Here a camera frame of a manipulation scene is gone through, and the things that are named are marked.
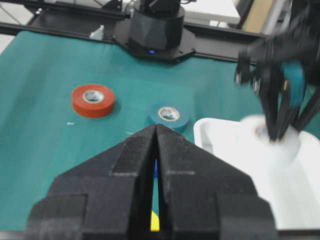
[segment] yellow object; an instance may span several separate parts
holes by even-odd
[[[151,213],[151,232],[159,232],[160,230],[160,221],[157,214],[152,211]]]
[[[242,30],[257,34],[261,33],[273,2],[274,0],[254,0]]]

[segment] teal mat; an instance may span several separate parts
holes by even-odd
[[[201,118],[239,121],[262,113],[249,87],[233,83],[236,64],[192,57],[178,65],[136,59],[118,46],[21,32],[0,55],[0,231],[20,231],[55,176],[148,125],[151,105],[184,106],[193,141]],[[74,113],[79,85],[108,86],[114,111]],[[307,130],[320,137],[317,116]]]

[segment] red tape roll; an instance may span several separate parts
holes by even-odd
[[[100,118],[114,109],[114,93],[99,84],[87,84],[77,87],[72,92],[73,110],[87,118]]]

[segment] teal tape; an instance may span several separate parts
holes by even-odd
[[[300,61],[286,62],[282,64],[285,79],[290,84],[289,107],[295,108],[301,105],[304,99],[305,74]]]
[[[188,112],[177,104],[161,102],[149,110],[151,124],[163,124],[178,133],[183,133],[189,121]]]

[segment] white small object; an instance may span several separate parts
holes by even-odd
[[[105,26],[101,25],[97,30],[91,32],[89,38],[101,41],[104,38]]]
[[[272,208],[279,230],[320,228],[320,141],[289,128],[270,142],[265,117],[242,121],[203,118],[194,125],[195,144],[248,174]]]

